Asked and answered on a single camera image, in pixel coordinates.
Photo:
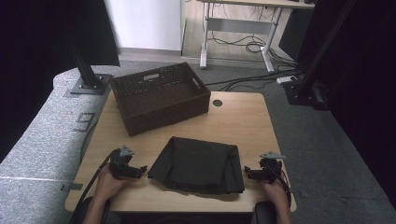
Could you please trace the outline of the black curtain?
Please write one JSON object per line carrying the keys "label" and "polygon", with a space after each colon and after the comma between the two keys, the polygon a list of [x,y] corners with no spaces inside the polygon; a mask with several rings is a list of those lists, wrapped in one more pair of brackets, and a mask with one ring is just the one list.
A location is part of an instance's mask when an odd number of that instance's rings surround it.
{"label": "black curtain", "polygon": [[330,55],[328,107],[396,208],[396,0],[357,0]]}
{"label": "black curtain", "polygon": [[0,0],[0,162],[74,69],[120,64],[105,0]]}

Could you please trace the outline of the person's right hand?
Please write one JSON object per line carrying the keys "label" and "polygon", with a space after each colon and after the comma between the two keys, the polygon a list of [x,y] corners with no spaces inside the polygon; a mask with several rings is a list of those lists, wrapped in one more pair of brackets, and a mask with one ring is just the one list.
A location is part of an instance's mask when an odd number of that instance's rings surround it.
{"label": "person's right hand", "polygon": [[289,200],[282,183],[276,180],[272,183],[261,182],[268,199],[276,206],[289,207]]}

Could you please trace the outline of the black metal stand with plate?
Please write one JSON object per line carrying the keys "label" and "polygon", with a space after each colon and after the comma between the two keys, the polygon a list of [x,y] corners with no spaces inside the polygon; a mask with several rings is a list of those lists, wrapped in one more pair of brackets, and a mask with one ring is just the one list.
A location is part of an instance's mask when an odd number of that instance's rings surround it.
{"label": "black metal stand with plate", "polygon": [[109,74],[95,74],[91,66],[84,61],[76,40],[69,29],[65,31],[65,36],[71,57],[80,73],[80,78],[70,90],[70,93],[103,95],[112,76]]}

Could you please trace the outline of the white metal frame desk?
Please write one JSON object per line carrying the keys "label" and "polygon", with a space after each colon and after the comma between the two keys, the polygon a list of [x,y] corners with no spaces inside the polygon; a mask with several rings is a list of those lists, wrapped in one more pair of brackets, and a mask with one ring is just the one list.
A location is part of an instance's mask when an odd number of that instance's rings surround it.
{"label": "white metal frame desk", "polygon": [[[201,46],[200,67],[207,68],[208,33],[210,31],[229,32],[238,34],[267,35],[267,41],[261,47],[261,55],[265,67],[269,73],[274,73],[275,69],[271,62],[269,49],[273,42],[276,28],[284,8],[291,9],[313,9],[315,4],[305,0],[199,0],[204,4],[204,39]],[[275,17],[271,21],[244,21],[234,19],[215,18],[210,15],[210,8],[215,4],[233,6],[253,6],[253,7],[273,7]]]}

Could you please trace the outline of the person's left hand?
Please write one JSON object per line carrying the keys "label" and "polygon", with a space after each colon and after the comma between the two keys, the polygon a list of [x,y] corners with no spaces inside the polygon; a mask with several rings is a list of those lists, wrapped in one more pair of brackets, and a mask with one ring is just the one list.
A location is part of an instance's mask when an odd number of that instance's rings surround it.
{"label": "person's left hand", "polygon": [[106,165],[98,176],[96,189],[92,197],[93,202],[96,204],[105,203],[116,196],[130,182],[130,178],[117,179],[114,177]]}

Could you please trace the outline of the dark cloth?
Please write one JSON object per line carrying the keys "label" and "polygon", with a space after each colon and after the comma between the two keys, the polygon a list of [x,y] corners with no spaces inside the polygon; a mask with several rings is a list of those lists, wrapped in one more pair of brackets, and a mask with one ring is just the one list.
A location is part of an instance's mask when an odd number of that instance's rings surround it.
{"label": "dark cloth", "polygon": [[245,190],[238,147],[172,137],[148,171],[169,189],[203,194]]}

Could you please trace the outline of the brown woven basket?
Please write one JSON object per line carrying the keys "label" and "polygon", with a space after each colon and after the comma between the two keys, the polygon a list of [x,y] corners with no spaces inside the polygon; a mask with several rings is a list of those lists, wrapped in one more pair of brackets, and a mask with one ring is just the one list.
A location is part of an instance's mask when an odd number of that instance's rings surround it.
{"label": "brown woven basket", "polygon": [[131,136],[202,115],[211,91],[188,63],[177,63],[110,80]]}

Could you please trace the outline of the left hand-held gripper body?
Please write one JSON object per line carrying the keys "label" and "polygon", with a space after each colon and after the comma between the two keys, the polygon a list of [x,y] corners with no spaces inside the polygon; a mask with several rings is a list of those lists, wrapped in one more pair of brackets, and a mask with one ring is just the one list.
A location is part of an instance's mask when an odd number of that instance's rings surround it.
{"label": "left hand-held gripper body", "polygon": [[143,168],[135,168],[129,165],[134,152],[127,146],[115,149],[110,155],[109,170],[117,179],[122,177],[140,178]]}

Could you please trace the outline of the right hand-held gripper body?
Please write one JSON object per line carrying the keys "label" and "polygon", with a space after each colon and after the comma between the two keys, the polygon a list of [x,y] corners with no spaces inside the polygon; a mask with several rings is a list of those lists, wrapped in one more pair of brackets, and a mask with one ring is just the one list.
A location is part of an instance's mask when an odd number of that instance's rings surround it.
{"label": "right hand-held gripper body", "polygon": [[260,157],[259,165],[261,168],[259,170],[248,169],[248,178],[257,181],[266,180],[270,183],[279,179],[282,174],[282,161],[285,156],[269,151],[262,153]]}

